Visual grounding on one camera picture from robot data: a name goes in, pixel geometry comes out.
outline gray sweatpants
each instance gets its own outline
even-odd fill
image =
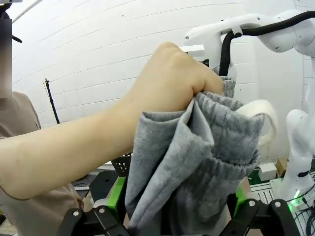
[[[185,111],[141,115],[125,200],[132,233],[216,236],[224,228],[227,196],[258,165],[264,116],[235,112],[243,106],[230,98],[235,81],[222,79],[226,96],[200,92]]]

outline screw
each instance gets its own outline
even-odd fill
[[[280,206],[281,206],[281,203],[280,203],[280,202],[275,202],[275,206],[276,206],[276,207],[280,207]]]
[[[250,206],[253,207],[254,205],[256,205],[256,203],[254,201],[250,201]]]

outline green bracket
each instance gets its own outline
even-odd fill
[[[247,199],[246,194],[243,191],[241,186],[238,187],[237,191],[235,192],[235,195],[237,197],[237,202],[236,202],[233,217],[236,215],[236,213],[240,207],[240,204],[242,204]]]
[[[109,199],[106,205],[111,210],[111,212],[119,219],[121,222],[124,221],[126,208],[125,208],[125,195],[126,195],[126,177],[118,177]]]

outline white robotic arm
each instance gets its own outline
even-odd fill
[[[230,45],[227,47],[225,40],[222,43],[221,36],[227,34],[230,41],[242,35],[257,36],[274,52],[281,53],[294,48],[297,52],[312,57],[315,77],[315,26],[310,20],[313,17],[314,11],[302,13],[289,10],[276,16],[248,14],[195,27],[185,35],[186,46],[182,50],[199,60],[208,59],[209,67],[219,75],[227,75],[228,67],[223,68],[222,65],[228,63],[229,76],[235,77],[236,70],[230,62]],[[278,198],[285,200],[297,198],[315,186],[309,175],[315,154],[315,81],[309,82],[306,99],[309,114],[293,110],[286,119],[290,142],[289,164],[281,187],[275,193]],[[313,199],[315,190],[304,197]]]

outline black mesh basket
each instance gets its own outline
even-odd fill
[[[129,174],[132,152],[112,160],[113,167],[119,177],[126,177]]]

